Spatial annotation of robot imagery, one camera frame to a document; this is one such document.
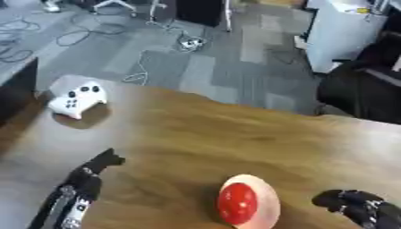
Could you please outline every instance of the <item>white game controller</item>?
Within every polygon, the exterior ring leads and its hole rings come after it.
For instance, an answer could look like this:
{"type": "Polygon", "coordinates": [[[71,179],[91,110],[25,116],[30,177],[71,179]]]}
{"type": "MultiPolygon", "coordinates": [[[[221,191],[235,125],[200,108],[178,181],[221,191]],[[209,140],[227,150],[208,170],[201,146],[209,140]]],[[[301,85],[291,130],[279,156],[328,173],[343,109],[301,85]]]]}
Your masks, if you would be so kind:
{"type": "Polygon", "coordinates": [[[54,98],[48,105],[56,114],[81,119],[82,113],[94,105],[107,103],[106,92],[94,81],[87,82],[75,90],[54,98]]]}

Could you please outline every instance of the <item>chair leg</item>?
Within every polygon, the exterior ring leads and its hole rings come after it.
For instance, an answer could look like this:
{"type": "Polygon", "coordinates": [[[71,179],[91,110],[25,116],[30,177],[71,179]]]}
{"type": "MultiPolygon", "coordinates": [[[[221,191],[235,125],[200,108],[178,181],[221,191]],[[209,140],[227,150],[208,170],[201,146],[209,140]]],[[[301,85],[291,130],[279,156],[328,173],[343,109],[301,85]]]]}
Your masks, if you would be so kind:
{"type": "Polygon", "coordinates": [[[167,5],[166,4],[161,4],[160,0],[153,0],[152,1],[152,6],[150,7],[150,12],[149,12],[150,21],[155,21],[156,20],[156,16],[155,16],[156,7],[160,7],[160,8],[166,9],[167,5]]]}
{"type": "Polygon", "coordinates": [[[133,12],[136,12],[135,6],[133,6],[131,4],[127,4],[126,2],[121,1],[121,0],[106,0],[102,3],[96,4],[95,6],[93,6],[93,9],[95,9],[95,11],[96,11],[98,8],[107,6],[109,4],[119,4],[119,5],[122,5],[128,9],[132,10],[133,12]]]}
{"type": "Polygon", "coordinates": [[[133,5],[131,5],[131,4],[127,4],[126,2],[123,2],[123,1],[121,1],[121,0],[115,0],[115,2],[116,2],[117,4],[120,4],[120,5],[124,6],[124,7],[127,7],[127,8],[129,8],[129,9],[131,9],[132,11],[136,12],[136,7],[133,6],[133,5]]]}
{"type": "Polygon", "coordinates": [[[101,3],[99,3],[99,4],[95,4],[95,5],[93,6],[93,9],[95,9],[95,11],[96,11],[98,8],[103,7],[103,6],[106,6],[106,5],[108,5],[108,4],[112,4],[114,1],[115,1],[115,0],[106,0],[106,1],[101,2],[101,3]]]}
{"type": "Polygon", "coordinates": [[[225,3],[225,16],[226,16],[227,32],[231,32],[233,30],[232,25],[231,25],[232,11],[231,11],[230,1],[231,0],[226,0],[226,3],[225,3]]]}

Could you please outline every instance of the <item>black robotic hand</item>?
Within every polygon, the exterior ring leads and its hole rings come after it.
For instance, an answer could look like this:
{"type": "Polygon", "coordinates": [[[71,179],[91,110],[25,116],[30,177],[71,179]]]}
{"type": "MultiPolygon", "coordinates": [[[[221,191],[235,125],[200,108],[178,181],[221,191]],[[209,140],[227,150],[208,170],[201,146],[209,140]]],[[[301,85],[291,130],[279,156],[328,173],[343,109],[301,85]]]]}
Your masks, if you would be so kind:
{"type": "Polygon", "coordinates": [[[339,212],[362,228],[401,229],[401,209],[366,191],[324,191],[312,203],[339,212]]]}

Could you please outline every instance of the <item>white object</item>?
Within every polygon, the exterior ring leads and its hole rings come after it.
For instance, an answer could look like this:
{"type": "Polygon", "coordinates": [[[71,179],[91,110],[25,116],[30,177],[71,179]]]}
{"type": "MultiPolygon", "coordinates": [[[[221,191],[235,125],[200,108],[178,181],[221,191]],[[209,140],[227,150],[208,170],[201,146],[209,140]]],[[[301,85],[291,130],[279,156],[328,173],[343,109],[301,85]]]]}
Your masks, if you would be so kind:
{"type": "Polygon", "coordinates": [[[231,10],[231,0],[226,0],[225,2],[224,15],[226,16],[227,32],[231,32],[233,30],[233,26],[231,23],[231,17],[233,16],[233,11],[231,10]]]}
{"type": "MultiPolygon", "coordinates": [[[[127,4],[123,0],[106,0],[106,1],[104,1],[102,3],[96,4],[95,6],[93,6],[93,9],[96,12],[98,10],[98,8],[104,7],[104,6],[107,6],[107,5],[110,5],[110,4],[119,4],[119,5],[123,6],[123,7],[126,7],[128,9],[132,10],[132,16],[133,17],[136,16],[136,12],[137,12],[136,6],[132,5],[132,4],[127,4]]],[[[149,12],[150,21],[154,21],[155,20],[155,11],[156,11],[157,7],[161,7],[163,9],[166,9],[167,5],[166,4],[161,4],[160,0],[152,0],[152,5],[150,7],[150,12],[149,12]]]]}
{"type": "Polygon", "coordinates": [[[294,36],[295,47],[299,49],[306,49],[306,41],[301,36],[294,36]]]}
{"type": "Polygon", "coordinates": [[[93,9],[95,10],[95,12],[98,10],[98,8],[100,7],[104,7],[110,4],[119,4],[125,8],[128,8],[130,10],[132,10],[132,16],[136,16],[136,7],[132,4],[127,4],[125,1],[123,0],[106,0],[102,3],[96,4],[93,6],[93,9]]]}
{"type": "Polygon", "coordinates": [[[82,113],[98,103],[107,102],[106,92],[95,81],[90,81],[61,97],[53,99],[48,107],[56,114],[81,119],[82,113]]]}
{"type": "Polygon", "coordinates": [[[399,72],[399,70],[401,70],[401,56],[398,57],[396,64],[393,66],[394,72],[399,72]]]}
{"type": "Polygon", "coordinates": [[[55,3],[55,1],[47,1],[44,3],[45,7],[45,11],[49,12],[49,13],[60,13],[61,9],[60,7],[55,3]]]}
{"type": "Polygon", "coordinates": [[[258,209],[252,218],[242,225],[235,225],[238,229],[270,229],[280,217],[280,201],[276,191],[261,178],[239,174],[228,179],[220,189],[220,192],[230,184],[244,183],[256,194],[258,209]]]}
{"type": "Polygon", "coordinates": [[[369,6],[365,1],[344,1],[325,0],[312,25],[306,55],[314,72],[330,72],[336,59],[354,60],[376,40],[388,18],[355,12],[369,6]]]}
{"type": "Polygon", "coordinates": [[[150,7],[150,21],[155,21],[156,17],[155,17],[155,11],[156,8],[160,7],[162,9],[166,9],[167,5],[166,4],[161,4],[160,0],[152,0],[152,6],[150,7]]]}

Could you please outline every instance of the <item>gray carpet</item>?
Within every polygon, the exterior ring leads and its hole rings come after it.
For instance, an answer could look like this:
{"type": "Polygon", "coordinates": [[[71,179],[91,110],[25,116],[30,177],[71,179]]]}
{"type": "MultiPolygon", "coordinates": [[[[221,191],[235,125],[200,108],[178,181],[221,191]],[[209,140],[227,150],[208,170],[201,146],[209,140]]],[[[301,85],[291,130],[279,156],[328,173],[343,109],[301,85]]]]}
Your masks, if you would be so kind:
{"type": "MultiPolygon", "coordinates": [[[[202,36],[208,44],[195,53],[175,50],[179,31],[165,31],[146,25],[146,14],[131,18],[121,12],[116,16],[95,16],[66,6],[63,13],[34,14],[41,10],[36,0],[13,0],[0,10],[0,21],[26,16],[41,25],[40,31],[25,32],[18,49],[30,49],[39,56],[38,89],[46,89],[65,74],[79,74],[111,81],[140,72],[141,63],[149,72],[147,85],[197,93],[216,101],[286,110],[310,115],[316,106],[317,80],[309,72],[303,54],[294,49],[293,36],[303,33],[311,16],[278,6],[248,4],[234,14],[234,30],[227,33],[224,24],[217,28],[176,21],[193,36],[202,36]],[[99,24],[117,22],[128,31],[117,36],[92,34],[85,41],[60,47],[55,39],[77,30],[70,23],[76,13],[77,23],[89,29],[104,29],[99,24]]],[[[171,18],[174,11],[159,10],[159,19],[171,18]]],[[[69,42],[79,36],[64,38],[69,42]]],[[[18,65],[0,63],[0,73],[10,74],[18,65]]]]}

